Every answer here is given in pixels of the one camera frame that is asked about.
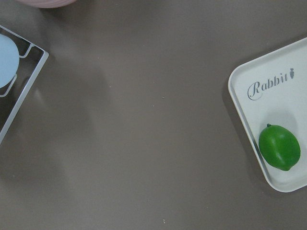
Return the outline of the pink bowl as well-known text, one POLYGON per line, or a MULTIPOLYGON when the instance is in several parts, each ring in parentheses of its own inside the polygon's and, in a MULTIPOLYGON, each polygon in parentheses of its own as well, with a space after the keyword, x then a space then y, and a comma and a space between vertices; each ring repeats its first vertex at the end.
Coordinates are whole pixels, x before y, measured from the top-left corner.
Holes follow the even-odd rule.
POLYGON ((18 2, 41 9, 52 9, 67 6, 76 0, 17 0, 18 2))

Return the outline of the cream rabbit tray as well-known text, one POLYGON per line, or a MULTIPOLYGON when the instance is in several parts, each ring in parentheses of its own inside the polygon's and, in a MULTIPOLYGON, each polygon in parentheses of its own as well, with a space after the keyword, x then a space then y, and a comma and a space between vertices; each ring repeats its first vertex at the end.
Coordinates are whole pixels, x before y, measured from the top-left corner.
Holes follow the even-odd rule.
POLYGON ((307 41, 301 39, 238 66, 228 91, 268 184, 292 192, 307 184, 307 41), (288 171, 270 166, 260 153, 261 131, 279 125, 294 134, 301 156, 288 171))

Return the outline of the green lime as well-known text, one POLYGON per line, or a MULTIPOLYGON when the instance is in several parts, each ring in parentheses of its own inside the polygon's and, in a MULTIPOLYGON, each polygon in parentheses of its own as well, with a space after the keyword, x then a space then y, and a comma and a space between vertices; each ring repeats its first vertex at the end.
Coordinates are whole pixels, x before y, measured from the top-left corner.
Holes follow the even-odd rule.
POLYGON ((279 170, 289 171, 301 156, 297 138, 288 129, 267 124, 259 136, 259 149, 266 162, 279 170))

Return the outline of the blue cup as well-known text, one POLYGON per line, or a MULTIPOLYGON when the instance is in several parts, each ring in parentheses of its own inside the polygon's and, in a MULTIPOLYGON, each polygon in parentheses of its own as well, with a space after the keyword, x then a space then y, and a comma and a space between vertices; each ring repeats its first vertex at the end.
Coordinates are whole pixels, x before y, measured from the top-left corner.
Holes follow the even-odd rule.
POLYGON ((7 36, 0 35, 0 87, 6 86, 15 76, 19 66, 19 50, 7 36))

